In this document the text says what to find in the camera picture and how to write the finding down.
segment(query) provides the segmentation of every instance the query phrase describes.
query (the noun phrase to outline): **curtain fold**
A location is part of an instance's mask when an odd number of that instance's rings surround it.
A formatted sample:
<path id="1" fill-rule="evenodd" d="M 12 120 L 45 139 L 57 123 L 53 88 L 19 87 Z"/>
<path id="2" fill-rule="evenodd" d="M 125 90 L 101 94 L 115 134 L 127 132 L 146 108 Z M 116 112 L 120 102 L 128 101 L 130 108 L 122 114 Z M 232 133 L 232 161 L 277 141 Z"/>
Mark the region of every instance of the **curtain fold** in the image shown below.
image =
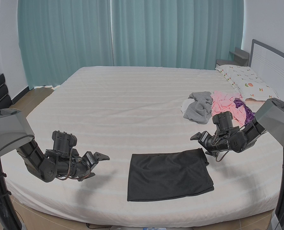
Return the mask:
<path id="1" fill-rule="evenodd" d="M 243 20 L 244 0 L 112 0 L 114 64 L 214 69 Z"/>
<path id="2" fill-rule="evenodd" d="M 63 83 L 87 66 L 112 66 L 110 0 L 18 0 L 18 34 L 30 88 Z"/>

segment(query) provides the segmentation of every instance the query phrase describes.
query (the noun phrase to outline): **bed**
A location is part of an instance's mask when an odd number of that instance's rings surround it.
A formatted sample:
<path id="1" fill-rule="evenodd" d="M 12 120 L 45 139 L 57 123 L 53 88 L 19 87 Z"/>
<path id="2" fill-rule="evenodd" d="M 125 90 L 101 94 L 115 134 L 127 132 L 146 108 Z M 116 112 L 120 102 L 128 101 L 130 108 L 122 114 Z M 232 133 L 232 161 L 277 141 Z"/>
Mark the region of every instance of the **bed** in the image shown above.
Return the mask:
<path id="1" fill-rule="evenodd" d="M 260 66 L 258 62 L 252 54 L 251 67 Z M 12 151 L 2 157 L 8 189 L 20 202 L 41 212 L 106 225 L 192 227 L 273 209 L 280 189 L 282 147 L 268 133 L 252 148 L 241 154 L 230 152 L 220 163 L 207 156 L 215 187 L 212 192 L 166 201 L 127 202 L 133 153 L 195 149 L 200 146 L 190 141 L 193 134 L 204 130 L 214 133 L 211 120 L 198 125 L 184 119 L 180 111 L 191 92 L 214 90 L 234 91 L 218 71 L 81 68 L 27 120 L 43 152 L 52 149 L 52 131 L 61 130 L 77 137 L 80 155 L 98 151 L 111 160 L 100 162 L 94 169 L 96 176 L 83 182 L 55 179 L 45 183 L 29 174 L 20 156 Z M 257 111 L 262 102 L 247 101 L 247 105 Z"/>

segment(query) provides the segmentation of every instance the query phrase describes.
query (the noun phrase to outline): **white wall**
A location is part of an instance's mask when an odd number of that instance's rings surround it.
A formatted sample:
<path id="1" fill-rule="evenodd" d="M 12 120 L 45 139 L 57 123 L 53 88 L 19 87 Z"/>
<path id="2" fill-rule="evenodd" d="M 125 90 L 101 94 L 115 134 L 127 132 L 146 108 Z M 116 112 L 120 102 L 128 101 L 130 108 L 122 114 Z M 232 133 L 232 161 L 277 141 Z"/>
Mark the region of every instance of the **white wall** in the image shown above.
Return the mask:
<path id="1" fill-rule="evenodd" d="M 244 0 L 244 14 L 243 50 L 256 39 L 284 53 L 284 0 Z"/>
<path id="2" fill-rule="evenodd" d="M 18 45 L 17 2 L 0 0 L 0 73 L 11 99 L 28 86 Z"/>

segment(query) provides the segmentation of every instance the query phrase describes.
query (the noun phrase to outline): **black shorts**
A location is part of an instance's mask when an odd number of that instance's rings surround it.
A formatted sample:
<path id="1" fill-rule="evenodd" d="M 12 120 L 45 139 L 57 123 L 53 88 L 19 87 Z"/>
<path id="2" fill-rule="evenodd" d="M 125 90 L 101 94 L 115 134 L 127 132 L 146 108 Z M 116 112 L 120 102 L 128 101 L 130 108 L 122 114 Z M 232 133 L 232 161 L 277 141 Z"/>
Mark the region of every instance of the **black shorts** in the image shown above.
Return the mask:
<path id="1" fill-rule="evenodd" d="M 201 148 L 178 153 L 133 154 L 127 201 L 159 201 L 214 190 Z"/>

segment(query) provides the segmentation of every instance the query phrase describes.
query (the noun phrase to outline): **floral pillow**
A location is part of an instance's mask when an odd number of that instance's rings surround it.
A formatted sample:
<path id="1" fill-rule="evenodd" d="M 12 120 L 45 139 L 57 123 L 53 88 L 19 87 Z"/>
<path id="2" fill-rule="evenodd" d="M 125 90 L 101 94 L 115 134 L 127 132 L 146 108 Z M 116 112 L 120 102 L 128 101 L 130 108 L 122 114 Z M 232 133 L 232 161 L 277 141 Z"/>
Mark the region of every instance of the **floral pillow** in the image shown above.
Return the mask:
<path id="1" fill-rule="evenodd" d="M 266 101 L 268 98 L 278 98 L 276 92 L 263 82 L 250 67 L 222 65 L 216 67 L 216 70 L 224 75 L 244 99 Z"/>

